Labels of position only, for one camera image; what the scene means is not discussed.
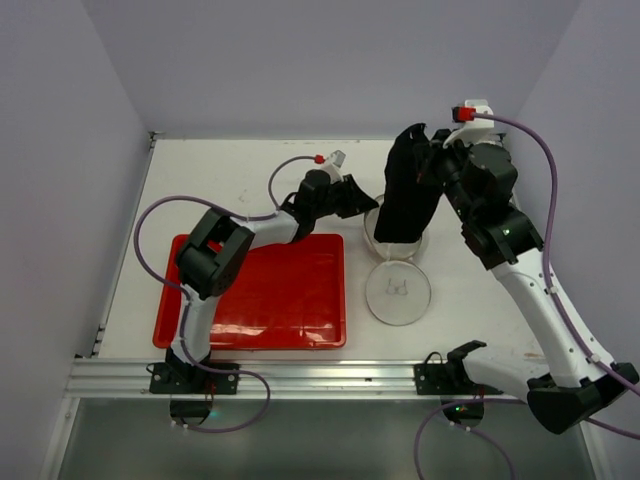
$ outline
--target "plastic tray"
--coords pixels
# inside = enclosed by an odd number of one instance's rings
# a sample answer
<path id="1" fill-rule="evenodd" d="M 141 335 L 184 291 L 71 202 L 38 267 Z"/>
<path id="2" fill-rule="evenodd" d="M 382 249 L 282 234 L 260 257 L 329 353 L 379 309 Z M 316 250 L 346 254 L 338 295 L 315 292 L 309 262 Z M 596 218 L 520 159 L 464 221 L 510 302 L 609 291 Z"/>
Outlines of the plastic tray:
<path id="1" fill-rule="evenodd" d="M 179 282 L 173 258 L 187 235 L 173 239 L 165 278 Z M 153 344 L 168 348 L 181 294 L 165 286 Z M 336 234 L 251 250 L 220 298 L 211 330 L 217 350 L 328 349 L 346 342 L 344 244 Z"/>

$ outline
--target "black fabric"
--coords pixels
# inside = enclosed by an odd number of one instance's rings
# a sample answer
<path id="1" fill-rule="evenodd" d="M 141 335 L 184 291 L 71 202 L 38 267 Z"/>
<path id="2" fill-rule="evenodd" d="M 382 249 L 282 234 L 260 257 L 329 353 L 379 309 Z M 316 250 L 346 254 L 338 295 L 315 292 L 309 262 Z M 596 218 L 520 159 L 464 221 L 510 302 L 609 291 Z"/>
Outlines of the black fabric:
<path id="1" fill-rule="evenodd" d="M 442 188 L 418 183 L 424 161 L 420 157 L 429 150 L 424 129 L 424 123 L 411 125 L 389 151 L 384 203 L 374 232 L 378 242 L 417 242 L 436 211 Z"/>

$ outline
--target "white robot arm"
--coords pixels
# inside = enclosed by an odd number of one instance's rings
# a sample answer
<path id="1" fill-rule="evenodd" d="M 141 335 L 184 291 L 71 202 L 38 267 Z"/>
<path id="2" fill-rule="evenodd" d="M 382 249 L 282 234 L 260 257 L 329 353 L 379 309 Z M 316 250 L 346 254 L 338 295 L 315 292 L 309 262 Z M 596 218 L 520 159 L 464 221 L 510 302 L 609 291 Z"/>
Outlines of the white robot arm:
<path id="1" fill-rule="evenodd" d="M 474 107 L 490 113 L 486 104 L 474 103 Z M 493 122 L 465 125 L 454 132 L 438 130 L 431 139 L 424 127 L 409 127 L 389 153 L 376 239 L 414 241 L 444 194 L 462 223 L 467 246 L 511 295 L 544 352 L 544 358 L 519 356 L 511 349 L 472 341 L 449 352 L 446 363 L 425 363 L 424 376 L 448 391 L 476 385 L 499 389 L 526 402 L 549 431 L 562 433 L 625 391 L 594 364 L 594 358 L 629 382 L 638 383 L 638 373 L 629 363 L 616 363 L 600 345 L 555 278 L 555 293 L 580 337 L 588 342 L 591 358 L 563 322 L 543 281 L 542 239 L 511 202 L 517 179 L 511 158 L 499 145 L 474 143 L 483 136 L 478 130 L 486 133 Z M 181 315 L 166 368 L 157 370 L 158 375 L 154 370 L 150 391 L 172 393 L 167 385 L 185 382 L 190 387 L 181 386 L 180 393 L 201 390 L 205 379 L 194 373 L 192 363 L 209 362 L 209 335 L 220 295 L 235 280 L 250 249 L 304 238 L 318 218 L 332 214 L 347 218 L 377 206 L 350 176 L 340 174 L 339 165 L 332 164 L 309 171 L 293 201 L 287 200 L 268 220 L 243 222 L 213 208 L 207 211 L 175 258 L 181 286 L 191 298 L 188 304 L 183 302 L 183 310 L 188 305 L 189 311 Z M 222 248 L 214 251 L 210 242 Z"/>
<path id="2" fill-rule="evenodd" d="M 487 385 L 513 395 L 529 405 L 545 428 L 562 433 L 626 390 L 595 362 L 634 384 L 638 373 L 630 363 L 616 363 L 595 339 L 551 272 L 553 293 L 593 354 L 587 357 L 569 331 L 546 289 L 542 239 L 511 201 L 518 172 L 510 155 L 498 144 L 479 143 L 493 121 L 459 118 L 465 110 L 491 114 L 491 109 L 483 101 L 467 101 L 465 107 L 454 109 L 454 120 L 467 122 L 458 130 L 438 130 L 428 139 L 424 124 L 416 124 L 396 139 L 385 170 L 385 203 L 375 237 L 381 242 L 412 241 L 411 235 L 424 230 L 444 194 L 462 223 L 467 246 L 511 295 L 544 358 L 473 341 L 449 352 L 446 363 L 425 363 L 421 371 L 431 384 L 447 391 Z M 417 179 L 420 186 L 406 184 L 407 178 Z M 395 193 L 409 188 L 410 195 Z M 413 205 L 421 205 L 413 214 L 414 228 L 398 227 L 398 212 L 411 211 Z"/>

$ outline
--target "red connector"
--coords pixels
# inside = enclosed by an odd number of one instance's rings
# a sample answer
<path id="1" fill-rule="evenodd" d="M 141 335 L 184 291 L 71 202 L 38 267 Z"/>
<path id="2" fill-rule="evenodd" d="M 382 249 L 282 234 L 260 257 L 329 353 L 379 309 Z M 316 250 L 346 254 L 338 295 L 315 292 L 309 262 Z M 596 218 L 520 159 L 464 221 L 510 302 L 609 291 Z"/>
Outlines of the red connector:
<path id="1" fill-rule="evenodd" d="M 456 123 L 470 122 L 476 109 L 473 107 L 454 107 L 452 110 L 453 121 Z"/>

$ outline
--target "white wall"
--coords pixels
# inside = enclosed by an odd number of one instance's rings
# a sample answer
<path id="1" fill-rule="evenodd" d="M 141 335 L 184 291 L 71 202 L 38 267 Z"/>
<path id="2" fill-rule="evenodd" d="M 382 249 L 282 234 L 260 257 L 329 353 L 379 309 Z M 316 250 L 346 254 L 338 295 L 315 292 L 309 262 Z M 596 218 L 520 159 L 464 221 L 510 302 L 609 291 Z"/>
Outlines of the white wall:
<path id="1" fill-rule="evenodd" d="M 519 119 L 548 141 L 559 169 L 552 261 L 600 341 L 640 369 L 640 33 L 637 0 L 584 0 Z M 539 148 L 512 133 L 522 206 L 542 230 L 549 174 Z M 640 431 L 640 399 L 598 416 Z M 640 442 L 605 440 L 615 478 L 637 478 Z"/>
<path id="2" fill-rule="evenodd" d="M 515 115 L 579 0 L 83 0 L 147 127 L 389 137 L 487 97 Z"/>
<path id="3" fill-rule="evenodd" d="M 35 478 L 97 327 L 146 132 L 79 1 L 0 4 L 0 478 Z"/>

